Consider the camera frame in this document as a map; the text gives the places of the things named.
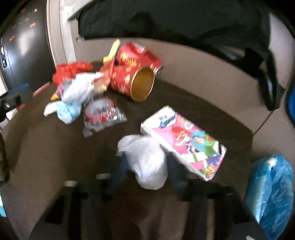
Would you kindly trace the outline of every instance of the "cartoon character print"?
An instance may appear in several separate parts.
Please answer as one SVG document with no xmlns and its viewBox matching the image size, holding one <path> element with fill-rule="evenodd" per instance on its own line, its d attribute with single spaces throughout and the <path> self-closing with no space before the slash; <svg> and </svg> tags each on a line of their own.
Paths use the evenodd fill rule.
<svg viewBox="0 0 295 240">
<path fill-rule="evenodd" d="M 188 143 L 191 138 L 189 137 L 190 133 L 182 127 L 172 127 L 172 133 L 174 134 L 174 145 L 175 146 L 182 146 L 184 143 Z"/>
<path fill-rule="evenodd" d="M 216 143 L 215 139 L 210 137 L 204 131 L 195 131 L 191 135 L 191 139 L 195 148 L 200 152 L 204 152 L 207 157 L 211 158 L 216 154 L 213 149 L 213 146 Z"/>
<path fill-rule="evenodd" d="M 200 153 L 200 151 L 196 149 L 191 142 L 188 142 L 186 144 L 186 149 L 187 149 L 188 155 L 193 157 L 195 163 L 198 163 L 197 168 L 206 170 L 206 168 L 208 167 L 207 157 L 206 158 L 204 158 L 203 156 L 200 157 L 200 154 L 202 155 L 202 153 Z"/>
<path fill-rule="evenodd" d="M 205 176 L 212 177 L 215 172 L 216 172 L 216 166 L 214 166 L 213 164 L 210 164 L 205 170 Z"/>
</svg>

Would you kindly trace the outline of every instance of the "white crumpled plastic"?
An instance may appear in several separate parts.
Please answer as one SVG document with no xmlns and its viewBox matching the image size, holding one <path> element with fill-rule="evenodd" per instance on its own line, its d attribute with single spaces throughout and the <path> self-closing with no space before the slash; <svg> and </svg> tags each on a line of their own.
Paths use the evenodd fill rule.
<svg viewBox="0 0 295 240">
<path fill-rule="evenodd" d="M 63 92 L 61 99 L 66 104 L 81 104 L 87 100 L 94 86 L 92 82 L 103 76 L 101 72 L 84 72 L 76 74 L 71 85 Z"/>
<path fill-rule="evenodd" d="M 118 155 L 125 152 L 139 185 L 157 190 L 164 186 L 168 171 L 165 154 L 157 141 L 142 135 L 125 136 L 118 142 Z"/>
</svg>

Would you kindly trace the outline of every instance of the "black cloth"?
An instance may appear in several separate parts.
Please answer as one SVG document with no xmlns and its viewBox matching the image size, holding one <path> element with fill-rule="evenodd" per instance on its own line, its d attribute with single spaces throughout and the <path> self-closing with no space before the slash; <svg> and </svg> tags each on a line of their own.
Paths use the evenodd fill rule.
<svg viewBox="0 0 295 240">
<path fill-rule="evenodd" d="M 207 51 L 257 78 L 269 111 L 280 106 L 282 87 L 268 49 L 269 11 L 262 2 L 98 0 L 81 11 L 78 29 L 85 39 L 151 38 Z M 245 57 L 231 60 L 216 51 L 218 46 L 245 49 Z M 264 60 L 268 73 L 259 69 Z"/>
</svg>

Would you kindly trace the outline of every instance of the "black strap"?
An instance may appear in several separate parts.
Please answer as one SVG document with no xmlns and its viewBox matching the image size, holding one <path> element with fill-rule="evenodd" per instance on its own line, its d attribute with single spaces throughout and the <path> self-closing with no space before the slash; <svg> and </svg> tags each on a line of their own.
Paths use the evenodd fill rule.
<svg viewBox="0 0 295 240">
<path fill-rule="evenodd" d="M 258 81 L 264 103 L 269 111 L 273 111 L 280 107 L 284 89 L 277 81 L 275 61 L 271 51 L 269 51 L 269 55 L 265 61 L 267 73 L 259 69 Z"/>
<path fill-rule="evenodd" d="M 215 231 L 214 240 L 224 240 L 233 227 L 233 196 L 224 196 L 214 199 Z"/>
<path fill-rule="evenodd" d="M 263 60 L 266 62 L 267 72 L 259 68 Z M 263 59 L 261 55 L 247 48 L 244 58 L 237 63 L 237 67 L 258 79 L 261 96 L 269 111 L 280 107 L 284 89 L 278 83 L 275 61 L 270 50 L 266 53 L 266 58 Z"/>
<path fill-rule="evenodd" d="M 88 240 L 112 240 L 112 234 L 107 224 L 106 215 L 103 209 L 101 196 L 89 193 L 85 200 L 82 200 L 82 226 Z"/>
<path fill-rule="evenodd" d="M 69 240 L 81 240 L 82 236 L 82 198 L 80 193 L 72 194 L 70 209 L 68 212 L 68 238 Z"/>
<path fill-rule="evenodd" d="M 207 197 L 193 197 L 182 240 L 207 239 Z"/>
</svg>

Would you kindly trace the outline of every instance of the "dark brown blanket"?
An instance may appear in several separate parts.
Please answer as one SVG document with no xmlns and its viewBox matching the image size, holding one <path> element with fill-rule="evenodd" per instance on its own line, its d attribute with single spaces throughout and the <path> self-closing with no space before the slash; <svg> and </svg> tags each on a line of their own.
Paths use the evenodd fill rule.
<svg viewBox="0 0 295 240">
<path fill-rule="evenodd" d="M 5 211 L 18 237 L 26 239 L 66 180 L 94 178 L 116 169 L 118 141 L 139 134 L 140 124 L 170 105 L 227 147 L 214 181 L 233 186 L 243 197 L 248 180 L 252 133 L 208 102 L 160 80 L 146 101 L 136 103 L 109 90 L 106 95 L 125 111 L 128 121 L 84 138 L 83 116 L 66 125 L 56 114 L 43 115 L 51 85 L 12 119 L 3 131 L 10 180 L 1 189 Z M 114 239 L 180 239 L 187 204 L 168 183 L 157 191 L 142 189 L 130 174 L 107 204 Z"/>
</svg>

